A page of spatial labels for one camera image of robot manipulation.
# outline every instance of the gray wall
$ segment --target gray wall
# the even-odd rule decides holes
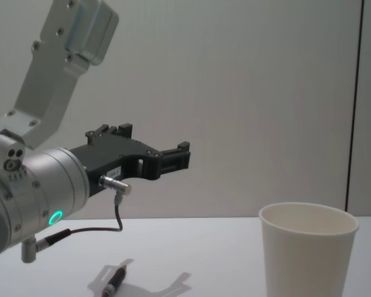
[[[349,188],[349,211],[371,215],[371,0],[366,0]]]
[[[44,148],[134,124],[190,169],[130,180],[124,217],[235,217],[266,204],[345,205],[360,0],[112,0],[121,24]],[[0,1],[0,114],[13,104],[50,0]],[[113,216],[113,194],[74,218]]]

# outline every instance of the pen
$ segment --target pen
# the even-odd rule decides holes
[[[117,269],[116,273],[105,286],[101,297],[113,297],[126,276],[126,265]]]

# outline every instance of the white table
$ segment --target white table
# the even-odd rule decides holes
[[[371,297],[371,218],[359,218],[344,297]],[[64,228],[115,226],[114,220],[64,221]],[[100,296],[114,267],[133,261],[118,297],[265,297],[257,218],[126,220],[123,233],[72,235],[20,260],[20,246],[0,255],[0,297]]]

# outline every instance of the paper cup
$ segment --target paper cup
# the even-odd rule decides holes
[[[341,297],[354,235],[349,213],[288,202],[261,209],[267,297]]]

